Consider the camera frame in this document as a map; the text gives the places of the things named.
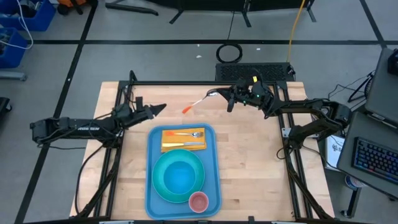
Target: blue bin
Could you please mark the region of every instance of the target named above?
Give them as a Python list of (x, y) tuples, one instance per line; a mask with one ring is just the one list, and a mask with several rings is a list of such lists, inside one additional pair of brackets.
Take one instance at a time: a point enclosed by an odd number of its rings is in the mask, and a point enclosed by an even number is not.
[[(0, 28), (0, 35), (7, 32), (10, 35), (8, 44), (27, 47), (27, 41), (18, 33), (15, 28)], [(16, 68), (21, 63), (25, 49), (6, 46), (4, 52), (0, 54), (0, 68)]]
[(17, 0), (0, 0), (0, 13), (14, 14), (19, 10)]
[[(51, 5), (49, 0), (30, 0), (33, 3), (43, 2), (37, 11), (35, 17), (24, 17), (25, 23), (29, 31), (46, 31), (55, 15), (55, 8)], [(14, 27), (18, 30), (24, 30), (19, 22), (18, 17), (0, 17), (0, 24), (4, 27)]]

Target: wooden tabletop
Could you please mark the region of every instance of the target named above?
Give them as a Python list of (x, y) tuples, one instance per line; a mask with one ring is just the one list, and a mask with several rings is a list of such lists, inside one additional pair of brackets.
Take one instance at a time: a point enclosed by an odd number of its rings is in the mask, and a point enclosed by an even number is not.
[[(102, 84), (96, 117), (112, 110), (117, 88), (118, 82)], [(203, 98), (211, 88), (216, 86), (134, 87), (134, 96), (143, 96), (145, 105), (167, 103), (167, 107), (155, 119), (125, 132), (112, 219), (150, 219), (144, 208), (147, 135), (159, 125), (191, 123), (208, 123), (216, 131), (222, 207), (208, 220), (248, 220), (248, 216), (254, 216), (258, 221), (294, 219), (285, 162), (275, 155), (282, 147), (278, 118), (264, 120), (261, 111), (242, 104), (235, 104), (233, 112), (227, 113), (227, 102), (221, 96), (207, 98), (187, 114), (181, 113), (184, 107)], [(303, 83), (290, 82), (288, 89), (291, 100), (306, 98)], [(311, 122), (311, 117), (309, 114), (294, 114), (294, 121), (295, 124), (304, 125)], [(307, 139), (304, 145), (318, 150), (314, 139)], [(88, 141), (85, 159), (99, 146), (98, 141)], [(78, 194), (80, 210), (98, 188), (104, 153), (104, 149), (97, 153), (81, 175)], [(319, 155), (304, 149), (301, 150), (301, 155), (309, 191), (325, 211), (334, 217)], [(305, 217), (302, 194), (298, 188), (297, 192), (301, 216)], [(103, 197), (104, 205), (107, 199), (108, 191)], [(102, 215), (105, 214), (105, 207), (101, 207)]]

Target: orange handle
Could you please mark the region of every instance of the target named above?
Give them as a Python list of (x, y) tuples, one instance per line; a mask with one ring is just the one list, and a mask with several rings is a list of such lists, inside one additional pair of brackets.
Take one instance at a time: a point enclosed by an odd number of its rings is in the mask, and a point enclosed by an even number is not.
[(174, 132), (172, 132), (172, 131), (166, 131), (166, 135), (167, 135), (167, 136), (173, 136), (173, 135), (174, 135)]
[(192, 108), (192, 106), (186, 107), (184, 110), (182, 110), (182, 113), (185, 114), (185, 113), (188, 112), (188, 110), (190, 110), (191, 108)]

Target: black keyboard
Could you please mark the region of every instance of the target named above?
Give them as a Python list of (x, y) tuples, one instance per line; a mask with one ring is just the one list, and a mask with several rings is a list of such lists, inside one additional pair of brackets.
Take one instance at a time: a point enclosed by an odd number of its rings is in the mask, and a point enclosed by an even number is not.
[(355, 138), (353, 167), (398, 184), (398, 151)]
[(293, 75), (287, 73), (290, 64), (283, 63), (218, 63), (216, 65), (216, 81), (252, 81), (254, 68), (261, 74), (262, 81), (294, 81)]

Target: small cup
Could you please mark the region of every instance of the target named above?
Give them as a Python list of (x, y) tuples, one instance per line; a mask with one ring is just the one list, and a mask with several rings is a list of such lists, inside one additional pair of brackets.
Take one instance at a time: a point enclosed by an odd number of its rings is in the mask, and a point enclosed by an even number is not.
[(195, 192), (189, 197), (189, 207), (196, 213), (206, 211), (209, 206), (209, 198), (203, 192)]

